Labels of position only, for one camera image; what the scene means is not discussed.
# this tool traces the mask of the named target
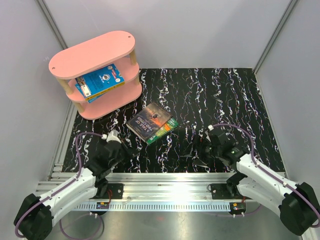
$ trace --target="shelf top board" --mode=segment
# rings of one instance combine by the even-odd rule
[[[126,31],[111,31],[58,52],[49,62],[59,79],[73,79],[120,59],[135,48],[135,38]]]

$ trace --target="pink shelf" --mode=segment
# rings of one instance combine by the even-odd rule
[[[119,72],[121,73],[122,77],[124,78],[124,81],[125,81],[124,85],[131,82],[139,75],[138,63],[136,65],[131,65],[129,57],[120,58],[120,59],[114,61],[113,63],[116,66],[116,68],[119,70]],[[75,86],[76,83],[77,82],[75,79],[72,79],[69,81],[68,84],[72,88],[73,93],[67,94],[67,97],[75,103],[85,103],[86,100],[85,100],[84,96],[76,88],[76,86]],[[115,89],[112,89],[111,91],[106,92],[104,95],[110,94],[110,92],[113,92]]]
[[[49,70],[58,79],[74,79],[130,54],[135,44],[132,34],[111,31],[58,52]]]
[[[130,81],[99,97],[92,103],[82,103],[84,112],[79,114],[87,120],[95,120],[136,100],[142,93],[141,83]]]

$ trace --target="marble surface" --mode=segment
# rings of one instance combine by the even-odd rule
[[[119,131],[122,138],[139,150],[134,159],[119,164],[115,173],[194,173],[232,172],[220,161],[212,169],[193,166],[191,157],[182,157],[197,134],[210,124],[230,123],[253,137],[255,156],[276,172],[284,172],[276,140],[250,68],[141,69],[142,95],[130,104],[94,121],[76,115],[63,172],[76,172],[75,137],[81,132]],[[171,112],[179,127],[147,146],[126,127],[126,122],[151,102]],[[246,136],[226,127],[230,138],[249,149]],[[101,145],[96,136],[81,141],[83,161],[92,158]]]

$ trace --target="shiny metal surface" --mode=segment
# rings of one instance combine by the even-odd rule
[[[251,203],[249,211],[256,208]],[[90,237],[99,220],[73,211],[62,219],[74,238]],[[107,212],[99,240],[300,240],[270,210],[262,208],[246,217],[216,217],[206,212]],[[66,240],[56,225],[47,240]]]

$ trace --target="gray wall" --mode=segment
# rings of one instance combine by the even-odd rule
[[[142,68],[253,68],[289,0],[44,0],[67,45],[132,33]]]
[[[48,69],[61,49],[34,0],[0,7],[0,239],[16,239],[13,220],[44,180],[68,98]]]
[[[300,1],[257,74],[292,180],[320,198],[320,1]]]

